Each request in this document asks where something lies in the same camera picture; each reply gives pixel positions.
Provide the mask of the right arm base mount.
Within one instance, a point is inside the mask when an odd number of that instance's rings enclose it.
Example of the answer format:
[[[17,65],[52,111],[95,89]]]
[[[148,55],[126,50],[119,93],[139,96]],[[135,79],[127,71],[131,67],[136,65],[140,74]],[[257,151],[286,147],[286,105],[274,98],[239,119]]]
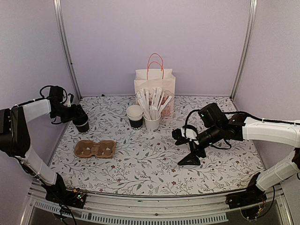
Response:
[[[247,206],[241,210],[241,214],[247,220],[254,220],[259,217],[266,200],[266,194],[260,190],[245,190],[228,194],[225,203],[229,205],[230,209]]]

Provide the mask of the brown cardboard cup carrier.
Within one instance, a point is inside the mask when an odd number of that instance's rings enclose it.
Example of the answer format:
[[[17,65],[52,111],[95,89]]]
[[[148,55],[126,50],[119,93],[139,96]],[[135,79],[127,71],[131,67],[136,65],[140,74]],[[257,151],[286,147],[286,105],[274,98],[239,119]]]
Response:
[[[79,158],[112,158],[116,152],[116,142],[112,140],[98,143],[90,140],[79,141],[74,149],[74,154]]]

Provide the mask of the white paper takeout bag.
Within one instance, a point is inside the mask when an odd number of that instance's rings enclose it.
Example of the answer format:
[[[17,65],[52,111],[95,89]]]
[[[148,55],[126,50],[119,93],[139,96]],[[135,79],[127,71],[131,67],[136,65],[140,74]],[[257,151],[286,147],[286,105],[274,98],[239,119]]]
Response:
[[[153,91],[161,88],[161,94],[164,95],[162,103],[164,103],[169,96],[174,97],[176,78],[171,68],[164,68],[163,62],[159,63],[159,68],[151,68],[152,62],[151,58],[148,58],[147,68],[135,71],[135,93],[144,89],[152,94]]]

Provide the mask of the black white paper coffee cup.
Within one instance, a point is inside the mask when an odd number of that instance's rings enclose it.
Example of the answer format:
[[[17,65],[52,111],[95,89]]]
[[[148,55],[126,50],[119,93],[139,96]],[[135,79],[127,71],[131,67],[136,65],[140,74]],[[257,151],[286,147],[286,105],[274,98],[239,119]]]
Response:
[[[74,120],[73,124],[80,133],[88,132],[90,128],[88,119]]]

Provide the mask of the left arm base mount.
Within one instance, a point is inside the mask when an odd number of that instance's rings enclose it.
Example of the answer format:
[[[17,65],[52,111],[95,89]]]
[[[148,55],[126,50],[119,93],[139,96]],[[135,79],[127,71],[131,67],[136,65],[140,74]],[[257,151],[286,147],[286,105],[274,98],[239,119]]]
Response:
[[[79,188],[70,190],[55,191],[49,186],[45,187],[46,197],[45,199],[54,203],[65,204],[66,206],[83,209],[86,202],[87,195],[85,192],[79,190]]]

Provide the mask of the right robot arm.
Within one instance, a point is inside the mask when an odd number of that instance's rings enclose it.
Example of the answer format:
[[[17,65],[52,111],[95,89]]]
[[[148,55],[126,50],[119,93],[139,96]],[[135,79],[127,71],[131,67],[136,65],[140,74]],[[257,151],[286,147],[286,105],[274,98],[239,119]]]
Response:
[[[224,140],[267,141],[292,146],[294,149],[283,160],[270,169],[254,175],[242,200],[253,204],[270,187],[300,172],[300,122],[271,120],[255,117],[247,112],[223,112],[216,103],[206,105],[196,112],[202,119],[206,130],[198,133],[187,123],[172,131],[176,145],[189,144],[190,153],[178,165],[200,165],[200,158],[205,158],[205,149]]]

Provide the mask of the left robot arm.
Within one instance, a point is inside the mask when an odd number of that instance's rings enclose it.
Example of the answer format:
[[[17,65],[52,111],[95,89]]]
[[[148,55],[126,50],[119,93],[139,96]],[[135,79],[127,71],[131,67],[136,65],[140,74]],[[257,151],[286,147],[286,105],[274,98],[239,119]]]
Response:
[[[73,103],[73,94],[63,87],[49,85],[49,95],[41,95],[25,103],[0,111],[0,150],[15,158],[26,173],[41,180],[47,192],[59,203],[66,203],[70,194],[62,177],[50,169],[31,145],[28,122],[41,116],[72,122],[80,133],[89,130],[88,115],[80,104]]]

